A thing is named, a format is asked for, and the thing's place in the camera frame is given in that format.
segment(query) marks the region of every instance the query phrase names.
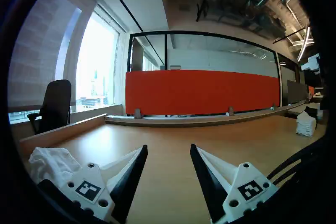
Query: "desk partition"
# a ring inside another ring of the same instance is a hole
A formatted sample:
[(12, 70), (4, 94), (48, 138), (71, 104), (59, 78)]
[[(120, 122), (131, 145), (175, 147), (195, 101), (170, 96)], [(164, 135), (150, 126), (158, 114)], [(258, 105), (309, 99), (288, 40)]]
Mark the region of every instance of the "desk partition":
[(270, 108), (278, 78), (224, 71), (133, 71), (126, 74), (126, 113), (210, 114)]

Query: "chair armrest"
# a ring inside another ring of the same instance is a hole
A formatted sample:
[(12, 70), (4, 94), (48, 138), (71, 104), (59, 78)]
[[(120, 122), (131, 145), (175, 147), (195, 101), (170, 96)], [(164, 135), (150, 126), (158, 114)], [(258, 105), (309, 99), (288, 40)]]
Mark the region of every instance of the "chair armrest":
[(27, 115), (27, 117), (30, 121), (34, 121), (38, 116), (41, 116), (41, 115), (39, 113), (31, 113), (31, 114)]

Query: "white cloth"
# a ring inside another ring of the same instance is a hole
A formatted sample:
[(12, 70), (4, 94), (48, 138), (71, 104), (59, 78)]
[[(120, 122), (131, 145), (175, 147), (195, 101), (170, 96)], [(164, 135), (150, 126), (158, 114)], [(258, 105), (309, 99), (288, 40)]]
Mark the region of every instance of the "white cloth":
[(48, 179), (60, 188), (81, 169), (80, 164), (64, 148), (36, 147), (29, 158), (30, 177), (35, 183)]
[(297, 116), (297, 133), (311, 137), (316, 127), (316, 119), (310, 117), (307, 112), (303, 111)]

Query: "screw hole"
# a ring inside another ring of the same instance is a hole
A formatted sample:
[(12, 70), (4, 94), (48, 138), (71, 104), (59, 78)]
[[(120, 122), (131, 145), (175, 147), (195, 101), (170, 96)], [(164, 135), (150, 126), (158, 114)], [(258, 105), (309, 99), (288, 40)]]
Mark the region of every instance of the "screw hole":
[(263, 202), (262, 201), (259, 201), (258, 203), (257, 203), (257, 207), (261, 207), (263, 205)]
[(92, 211), (92, 209), (86, 208), (84, 209), (84, 211), (89, 215), (94, 215), (94, 212)]
[(107, 207), (108, 206), (108, 202), (106, 200), (99, 200), (98, 201), (98, 204), (101, 206), (101, 207)]
[(239, 205), (239, 202), (237, 200), (231, 200), (229, 203), (230, 207), (236, 207)]
[(73, 203), (76, 207), (81, 207), (81, 204), (79, 201), (74, 200)]
[(246, 209), (244, 212), (243, 212), (243, 215), (247, 215), (247, 214), (250, 214), (252, 213), (252, 210), (251, 209)]

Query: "window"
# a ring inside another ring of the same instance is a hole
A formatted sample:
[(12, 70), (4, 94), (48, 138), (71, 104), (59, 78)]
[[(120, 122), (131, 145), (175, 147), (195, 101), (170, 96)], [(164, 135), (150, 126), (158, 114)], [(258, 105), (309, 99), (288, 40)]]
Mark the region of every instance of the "window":
[(77, 112), (114, 104), (115, 64), (123, 31), (101, 7), (84, 32), (76, 70)]
[(15, 122), (27, 121), (28, 115), (32, 114), (32, 113), (39, 113), (39, 109), (30, 110), (30, 111), (8, 113), (9, 121), (10, 122), (13, 122), (13, 121), (15, 121)]
[(142, 70), (143, 71), (156, 71), (158, 68), (152, 64), (145, 56), (142, 59)]

